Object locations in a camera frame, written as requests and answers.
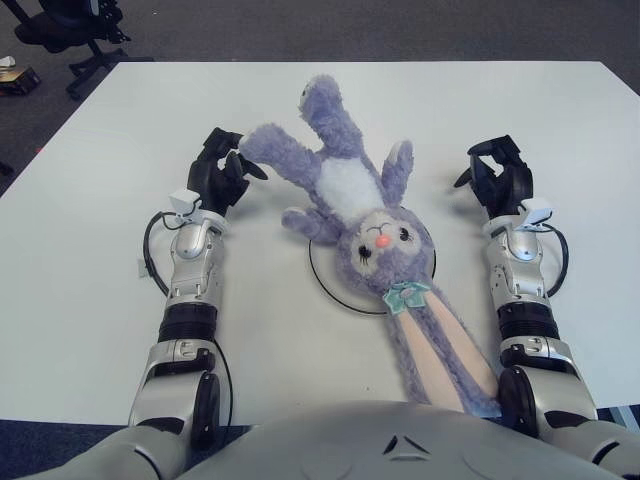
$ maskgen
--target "table surface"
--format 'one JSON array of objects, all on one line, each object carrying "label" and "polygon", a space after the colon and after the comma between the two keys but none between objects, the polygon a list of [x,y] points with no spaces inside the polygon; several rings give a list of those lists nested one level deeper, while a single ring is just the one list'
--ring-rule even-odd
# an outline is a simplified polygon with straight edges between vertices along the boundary
[{"label": "table surface", "polygon": [[[603,65],[155,63],[115,68],[0,199],[0,418],[126,422],[164,309],[153,281],[138,278],[147,221],[170,209],[168,194],[186,184],[215,126],[247,132],[272,121],[319,147],[297,112],[318,73],[335,76],[378,167],[396,140],[414,142],[404,205],[429,228],[436,283],[496,369],[485,217],[469,189],[451,185],[471,145],[513,137],[570,244],[552,299],[561,336],[599,407],[640,402],[640,99]],[[228,215],[218,338],[234,423],[405,399],[384,320],[318,288],[306,241],[280,226],[286,207],[310,202],[267,171]],[[171,238],[161,229],[152,238],[165,279]],[[560,250],[551,236],[544,248],[552,279]]]}]

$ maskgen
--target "purple plush rabbit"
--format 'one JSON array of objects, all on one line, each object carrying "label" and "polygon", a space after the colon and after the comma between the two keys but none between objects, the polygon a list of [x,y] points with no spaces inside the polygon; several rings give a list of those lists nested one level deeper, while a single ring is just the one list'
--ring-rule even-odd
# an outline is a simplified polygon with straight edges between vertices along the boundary
[{"label": "purple plush rabbit", "polygon": [[283,225],[314,242],[336,245],[341,277],[384,299],[413,400],[496,414],[495,375],[427,274],[433,255],[427,229],[400,206],[413,168],[411,143],[396,143],[379,175],[328,75],[309,82],[299,109],[324,143],[318,152],[273,124],[240,142],[247,159],[272,166],[316,205],[287,209]]}]

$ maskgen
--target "bunny nose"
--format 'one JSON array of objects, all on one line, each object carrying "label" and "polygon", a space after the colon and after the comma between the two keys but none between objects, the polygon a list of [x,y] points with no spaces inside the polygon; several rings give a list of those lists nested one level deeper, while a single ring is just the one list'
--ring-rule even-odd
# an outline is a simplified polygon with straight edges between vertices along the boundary
[{"label": "bunny nose", "polygon": [[391,237],[389,235],[385,235],[383,233],[382,235],[378,235],[376,237],[376,247],[384,248],[388,247],[389,245],[391,245]]}]

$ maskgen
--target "ribbon bow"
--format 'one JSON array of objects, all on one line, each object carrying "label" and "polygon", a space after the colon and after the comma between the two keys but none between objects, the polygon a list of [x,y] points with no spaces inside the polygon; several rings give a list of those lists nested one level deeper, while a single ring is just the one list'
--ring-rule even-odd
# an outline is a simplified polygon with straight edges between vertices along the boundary
[{"label": "ribbon bow", "polygon": [[397,315],[407,308],[424,307],[424,292],[431,290],[427,285],[418,282],[400,282],[391,285],[382,299],[391,313]]}]

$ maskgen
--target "chair leg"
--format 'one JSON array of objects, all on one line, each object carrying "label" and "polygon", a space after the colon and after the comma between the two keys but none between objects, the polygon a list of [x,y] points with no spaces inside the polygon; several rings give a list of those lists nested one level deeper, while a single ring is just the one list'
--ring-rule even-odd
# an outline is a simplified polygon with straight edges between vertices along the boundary
[{"label": "chair leg", "polygon": [[79,77],[82,74],[82,71],[93,62],[95,62],[95,57],[88,58],[82,62],[72,63],[69,65],[69,69],[76,77]]},{"label": "chair leg", "polygon": [[78,76],[72,83],[67,87],[67,93],[73,100],[82,100],[82,96],[76,90],[80,85],[89,80],[91,76],[96,73],[98,68],[100,68],[100,63],[95,62],[92,65],[88,66],[82,74]]},{"label": "chair leg", "polygon": [[91,40],[88,42],[93,57],[82,62],[69,65],[69,69],[76,76],[76,79],[67,87],[67,93],[73,100],[82,100],[82,96],[77,88],[86,82],[100,67],[106,68],[108,71],[113,70],[120,62],[153,62],[153,57],[130,57],[127,53],[118,48],[113,52],[104,53],[98,47],[98,44]]},{"label": "chair leg", "polygon": [[0,162],[0,175],[4,175],[8,177],[9,175],[13,175],[13,167],[11,165],[7,165],[6,163]]}]

